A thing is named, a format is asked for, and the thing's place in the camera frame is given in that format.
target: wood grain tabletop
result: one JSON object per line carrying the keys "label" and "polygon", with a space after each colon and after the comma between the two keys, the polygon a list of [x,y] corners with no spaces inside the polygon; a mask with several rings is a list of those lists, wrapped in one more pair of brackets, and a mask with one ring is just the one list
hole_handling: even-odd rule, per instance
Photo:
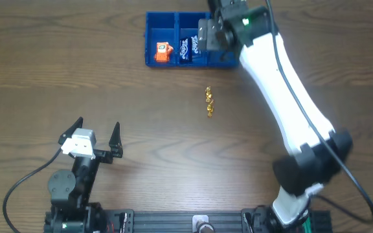
{"label": "wood grain tabletop", "polygon": [[[249,0],[250,6],[263,1]],[[373,200],[373,1],[273,1],[289,58],[335,129],[354,138],[347,165]],[[271,203],[271,163],[286,155],[280,130],[241,69],[151,69],[144,64],[147,11],[207,11],[200,0],[0,0],[0,232],[3,198],[48,161],[78,117],[106,150],[116,121],[123,159],[101,164],[91,195],[108,209],[241,210]],[[213,90],[207,118],[205,88]],[[42,232],[47,181],[60,156],[14,191],[8,214]],[[323,195],[369,217],[345,174]],[[334,232],[370,232],[331,210]]]}

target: blue wrapper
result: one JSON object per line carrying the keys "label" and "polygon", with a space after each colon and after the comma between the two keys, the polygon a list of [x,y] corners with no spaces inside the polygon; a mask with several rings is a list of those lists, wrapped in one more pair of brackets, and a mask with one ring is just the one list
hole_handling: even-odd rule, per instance
{"label": "blue wrapper", "polygon": [[192,62],[192,39],[183,38],[179,40],[179,62]]}
{"label": "blue wrapper", "polygon": [[200,58],[202,56],[201,51],[198,49],[198,36],[192,36],[192,57]]}

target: blue plastic bin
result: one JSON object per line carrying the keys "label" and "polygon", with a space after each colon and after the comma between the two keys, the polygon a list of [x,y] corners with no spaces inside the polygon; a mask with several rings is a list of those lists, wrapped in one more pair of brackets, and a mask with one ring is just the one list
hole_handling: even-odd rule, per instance
{"label": "blue plastic bin", "polygon": [[[147,12],[145,32],[145,64],[149,67],[214,67],[233,68],[238,66],[234,54],[220,60],[223,52],[202,51],[200,58],[192,58],[190,63],[179,62],[179,39],[198,34],[198,21],[209,19],[209,12]],[[174,48],[168,63],[156,62],[157,42],[169,42]]]}

